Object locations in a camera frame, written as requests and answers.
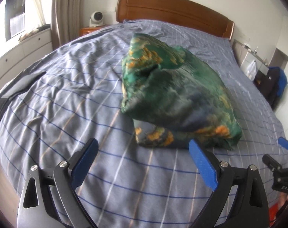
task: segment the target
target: wooden nightstand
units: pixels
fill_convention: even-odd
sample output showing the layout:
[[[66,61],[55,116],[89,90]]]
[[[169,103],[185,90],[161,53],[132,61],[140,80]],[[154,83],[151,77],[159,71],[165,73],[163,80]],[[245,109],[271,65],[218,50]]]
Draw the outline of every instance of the wooden nightstand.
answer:
[[[85,28],[81,28],[79,30],[79,35],[80,36],[84,36],[88,33],[91,33],[91,32],[94,32],[94,31],[97,31],[97,30],[100,30],[104,27],[107,27],[107,26],[110,26],[110,25],[103,25],[103,26],[95,26],[95,27],[85,27]]]

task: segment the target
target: green floral fabric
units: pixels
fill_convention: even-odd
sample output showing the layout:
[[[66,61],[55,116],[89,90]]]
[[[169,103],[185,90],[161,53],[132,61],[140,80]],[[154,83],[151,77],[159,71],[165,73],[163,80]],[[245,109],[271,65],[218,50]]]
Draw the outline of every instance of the green floral fabric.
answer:
[[[121,111],[134,119],[142,146],[205,146],[234,149],[242,131],[229,94],[207,63],[181,46],[134,34],[122,60]]]

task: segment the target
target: blue gripper pad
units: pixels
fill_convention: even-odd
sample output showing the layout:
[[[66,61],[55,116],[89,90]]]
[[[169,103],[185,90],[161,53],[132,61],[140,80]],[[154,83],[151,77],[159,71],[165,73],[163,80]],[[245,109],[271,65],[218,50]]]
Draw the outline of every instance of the blue gripper pad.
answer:
[[[285,138],[279,137],[278,144],[288,150],[288,140],[286,140]]]
[[[205,185],[215,191],[218,186],[216,170],[194,140],[189,142],[188,148]]]
[[[77,162],[77,164],[71,171],[72,189],[75,190],[76,187],[82,185],[98,152],[99,152],[99,143],[96,139],[93,139],[93,141],[83,154],[83,157]]]

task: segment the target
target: bed sheet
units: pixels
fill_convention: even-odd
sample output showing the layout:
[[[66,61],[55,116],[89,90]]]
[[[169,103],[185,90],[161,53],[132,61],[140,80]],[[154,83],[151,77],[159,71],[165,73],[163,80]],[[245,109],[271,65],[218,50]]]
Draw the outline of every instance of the bed sheet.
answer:
[[[17,193],[32,165],[53,167],[94,137],[99,153],[76,193],[99,227],[187,227],[198,215],[211,189],[188,151],[137,146],[132,119],[120,112],[121,59],[134,33],[181,45],[219,73],[243,135],[236,150],[213,153],[234,167],[255,164],[269,205],[274,204],[278,193],[271,189],[272,173],[262,156],[268,153],[288,167],[288,151],[277,144],[283,128],[239,69],[228,39],[152,20],[127,21],[83,36],[17,77],[47,72],[12,100],[0,123],[0,163]],[[235,193],[232,188],[218,223],[225,221]]]

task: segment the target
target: red fabric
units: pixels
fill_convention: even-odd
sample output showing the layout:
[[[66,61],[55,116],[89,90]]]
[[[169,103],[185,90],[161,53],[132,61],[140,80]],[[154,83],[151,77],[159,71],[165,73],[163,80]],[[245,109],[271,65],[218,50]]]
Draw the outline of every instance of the red fabric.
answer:
[[[277,211],[278,211],[278,204],[277,203],[275,203],[273,206],[271,206],[269,208],[270,226],[274,223],[274,222],[271,222],[271,221],[276,218]]]

